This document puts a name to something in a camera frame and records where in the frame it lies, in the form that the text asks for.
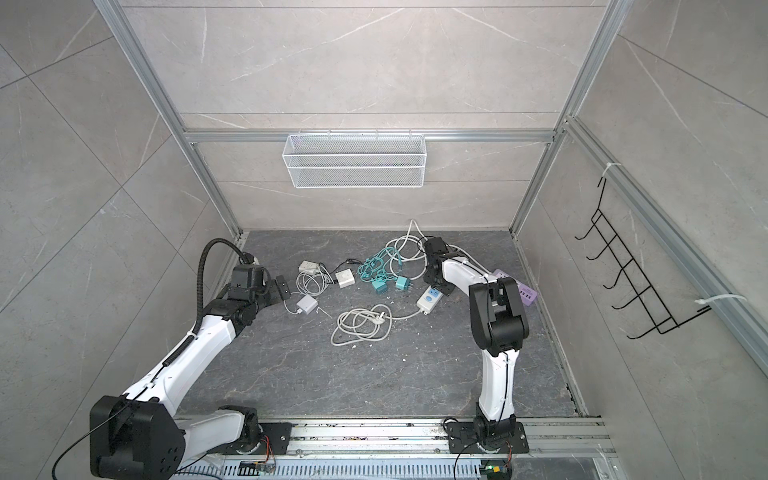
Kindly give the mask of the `white charger adapter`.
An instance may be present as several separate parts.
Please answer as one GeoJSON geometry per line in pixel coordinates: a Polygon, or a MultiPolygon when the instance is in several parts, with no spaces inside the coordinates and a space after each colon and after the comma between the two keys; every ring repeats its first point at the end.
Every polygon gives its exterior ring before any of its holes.
{"type": "Polygon", "coordinates": [[[310,314],[318,309],[319,303],[317,299],[311,295],[304,295],[297,302],[297,311],[303,314],[310,314]]]}

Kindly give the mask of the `white blue power strip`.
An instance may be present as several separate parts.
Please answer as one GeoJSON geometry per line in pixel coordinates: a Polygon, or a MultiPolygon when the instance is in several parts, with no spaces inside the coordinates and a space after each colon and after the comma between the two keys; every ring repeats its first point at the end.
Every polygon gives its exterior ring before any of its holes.
{"type": "Polygon", "coordinates": [[[442,292],[433,287],[428,287],[417,300],[417,308],[424,315],[429,315],[434,310],[437,303],[442,299],[442,297],[442,292]]]}

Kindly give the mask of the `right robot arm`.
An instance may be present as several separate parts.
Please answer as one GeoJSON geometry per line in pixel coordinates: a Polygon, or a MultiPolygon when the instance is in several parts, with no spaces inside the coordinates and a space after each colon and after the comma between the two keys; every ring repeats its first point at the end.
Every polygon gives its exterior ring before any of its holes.
{"type": "Polygon", "coordinates": [[[467,296],[472,337],[482,354],[475,441],[484,449],[495,449],[517,432],[515,369],[530,333],[518,283],[494,275],[440,237],[426,237],[421,248],[426,260],[423,278],[430,288],[443,295],[458,289],[467,296]]]}

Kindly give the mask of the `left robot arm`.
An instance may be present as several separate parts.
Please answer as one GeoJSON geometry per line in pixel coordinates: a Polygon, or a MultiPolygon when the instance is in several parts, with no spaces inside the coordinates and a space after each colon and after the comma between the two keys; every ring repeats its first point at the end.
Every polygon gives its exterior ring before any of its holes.
{"type": "Polygon", "coordinates": [[[267,438],[253,407],[225,405],[180,419],[184,397],[208,365],[250,327],[266,308],[286,301],[291,290],[232,241],[210,240],[196,277],[196,315],[183,339],[144,377],[118,396],[104,396],[89,414],[90,473],[99,479],[169,479],[218,448],[239,453],[266,450],[267,438]],[[204,300],[204,272],[212,248],[237,256],[230,281],[204,300]]]}

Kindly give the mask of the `white charger far left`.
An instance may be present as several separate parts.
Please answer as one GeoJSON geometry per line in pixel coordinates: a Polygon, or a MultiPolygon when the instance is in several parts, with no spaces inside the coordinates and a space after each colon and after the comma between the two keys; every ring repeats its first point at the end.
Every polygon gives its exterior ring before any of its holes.
{"type": "Polygon", "coordinates": [[[303,260],[300,263],[298,270],[300,273],[304,273],[307,275],[317,275],[321,273],[321,265],[316,262],[303,260]]]}

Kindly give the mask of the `white square charger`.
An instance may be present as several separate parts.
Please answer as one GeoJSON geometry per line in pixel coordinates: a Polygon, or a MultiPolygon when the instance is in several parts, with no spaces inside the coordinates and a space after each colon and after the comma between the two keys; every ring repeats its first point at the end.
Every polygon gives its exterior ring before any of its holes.
{"type": "Polygon", "coordinates": [[[351,269],[340,270],[334,276],[340,288],[346,288],[355,284],[355,277],[351,269]]]}

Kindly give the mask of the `teal charger adapter left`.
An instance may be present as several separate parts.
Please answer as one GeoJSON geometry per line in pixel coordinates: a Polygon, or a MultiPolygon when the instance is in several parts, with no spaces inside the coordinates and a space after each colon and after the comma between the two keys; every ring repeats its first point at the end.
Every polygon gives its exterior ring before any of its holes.
{"type": "Polygon", "coordinates": [[[386,280],[376,279],[371,282],[371,285],[377,294],[384,293],[388,290],[388,285],[386,280]]]}

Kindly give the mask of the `purple power strip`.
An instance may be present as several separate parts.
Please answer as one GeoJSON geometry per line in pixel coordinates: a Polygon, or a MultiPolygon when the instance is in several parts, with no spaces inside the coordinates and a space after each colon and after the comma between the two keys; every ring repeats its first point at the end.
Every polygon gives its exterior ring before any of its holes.
{"type": "MultiPolygon", "coordinates": [[[[501,269],[494,270],[492,274],[498,279],[511,278],[511,275],[501,269]]],[[[523,305],[526,307],[532,306],[538,297],[538,292],[520,280],[516,280],[516,283],[523,305]]]]}

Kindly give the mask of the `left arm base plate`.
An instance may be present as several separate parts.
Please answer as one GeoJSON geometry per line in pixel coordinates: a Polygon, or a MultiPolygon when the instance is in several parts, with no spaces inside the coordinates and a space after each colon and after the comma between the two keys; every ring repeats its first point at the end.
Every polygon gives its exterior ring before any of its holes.
{"type": "Polygon", "coordinates": [[[267,447],[270,447],[272,454],[286,455],[292,428],[289,422],[261,423],[250,439],[241,437],[235,442],[215,447],[210,453],[265,456],[267,447]]]}

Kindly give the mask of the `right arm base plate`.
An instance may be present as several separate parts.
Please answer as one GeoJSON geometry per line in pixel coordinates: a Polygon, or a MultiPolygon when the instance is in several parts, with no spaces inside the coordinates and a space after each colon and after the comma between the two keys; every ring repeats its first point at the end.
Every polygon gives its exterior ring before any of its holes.
{"type": "Polygon", "coordinates": [[[501,422],[459,421],[449,417],[441,422],[452,454],[528,454],[530,447],[524,425],[514,416],[501,422]]]}

